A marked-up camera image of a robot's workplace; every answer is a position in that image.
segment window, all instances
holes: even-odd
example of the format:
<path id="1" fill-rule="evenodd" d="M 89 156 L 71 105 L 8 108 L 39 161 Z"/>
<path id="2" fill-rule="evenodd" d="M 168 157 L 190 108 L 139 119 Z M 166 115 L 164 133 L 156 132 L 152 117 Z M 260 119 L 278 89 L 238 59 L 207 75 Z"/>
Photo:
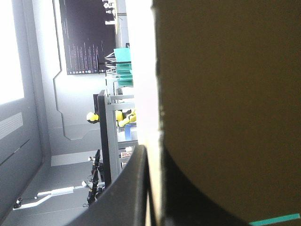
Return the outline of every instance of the window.
<path id="1" fill-rule="evenodd" d="M 0 104 L 24 98 L 12 2 L 0 2 Z"/>

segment computer code on screen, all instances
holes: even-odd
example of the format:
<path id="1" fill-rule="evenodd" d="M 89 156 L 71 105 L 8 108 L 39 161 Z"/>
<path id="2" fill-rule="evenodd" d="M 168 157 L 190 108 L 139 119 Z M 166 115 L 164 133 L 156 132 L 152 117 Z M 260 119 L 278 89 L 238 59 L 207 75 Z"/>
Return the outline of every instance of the computer code on screen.
<path id="1" fill-rule="evenodd" d="M 104 57 L 116 47 L 115 25 L 102 0 L 60 0 L 67 74 L 104 72 Z"/>

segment yellow robot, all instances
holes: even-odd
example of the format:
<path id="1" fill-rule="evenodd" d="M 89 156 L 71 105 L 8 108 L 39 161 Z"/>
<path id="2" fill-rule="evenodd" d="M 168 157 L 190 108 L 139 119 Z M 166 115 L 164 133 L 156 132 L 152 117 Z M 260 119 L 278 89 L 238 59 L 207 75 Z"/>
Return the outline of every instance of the yellow robot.
<path id="1" fill-rule="evenodd" d="M 115 112 L 117 125 L 120 127 L 124 127 L 126 124 L 136 121 L 136 110 L 131 109 L 127 112 L 122 112 L 122 110 L 118 110 Z M 89 112 L 87 114 L 87 121 L 89 123 L 95 124 L 98 123 L 100 117 L 98 114 Z"/>

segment black curved edge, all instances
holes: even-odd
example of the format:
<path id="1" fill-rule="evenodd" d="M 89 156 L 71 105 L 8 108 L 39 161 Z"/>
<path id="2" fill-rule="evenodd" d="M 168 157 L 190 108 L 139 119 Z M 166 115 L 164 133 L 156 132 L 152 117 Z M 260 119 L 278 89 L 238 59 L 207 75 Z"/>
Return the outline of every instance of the black curved edge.
<path id="1" fill-rule="evenodd" d="M 149 187 L 147 153 L 135 148 L 127 166 L 100 198 L 69 226 L 143 226 Z"/>
<path id="2" fill-rule="evenodd" d="M 162 153 L 165 226 L 247 226 L 200 192 L 181 172 L 168 150 Z"/>

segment teal stripe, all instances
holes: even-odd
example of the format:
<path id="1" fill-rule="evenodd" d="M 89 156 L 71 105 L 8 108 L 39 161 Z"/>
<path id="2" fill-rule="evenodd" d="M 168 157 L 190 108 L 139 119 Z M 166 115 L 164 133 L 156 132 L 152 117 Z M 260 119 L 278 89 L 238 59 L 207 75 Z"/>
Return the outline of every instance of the teal stripe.
<path id="1" fill-rule="evenodd" d="M 286 215 L 286 216 L 282 216 L 282 217 L 278 217 L 278 218 L 254 221 L 254 222 L 251 222 L 250 225 L 252 225 L 252 226 L 270 225 L 270 224 L 274 224 L 274 223 L 284 222 L 284 221 L 288 221 L 288 220 L 296 220 L 296 219 L 300 219 L 299 213 Z"/>

